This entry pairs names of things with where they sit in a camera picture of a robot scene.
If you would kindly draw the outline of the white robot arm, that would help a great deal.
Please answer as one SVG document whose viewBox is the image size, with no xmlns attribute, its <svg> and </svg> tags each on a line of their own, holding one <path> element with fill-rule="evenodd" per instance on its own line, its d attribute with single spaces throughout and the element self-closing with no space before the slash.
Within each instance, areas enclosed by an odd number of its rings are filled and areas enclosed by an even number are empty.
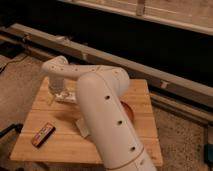
<svg viewBox="0 0 213 171">
<path fill-rule="evenodd" d="M 49 90 L 76 82 L 75 96 L 106 171 L 157 171 L 131 123 L 120 97 L 128 90 L 128 73 L 115 66 L 71 65 L 63 56 L 43 63 Z"/>
</svg>

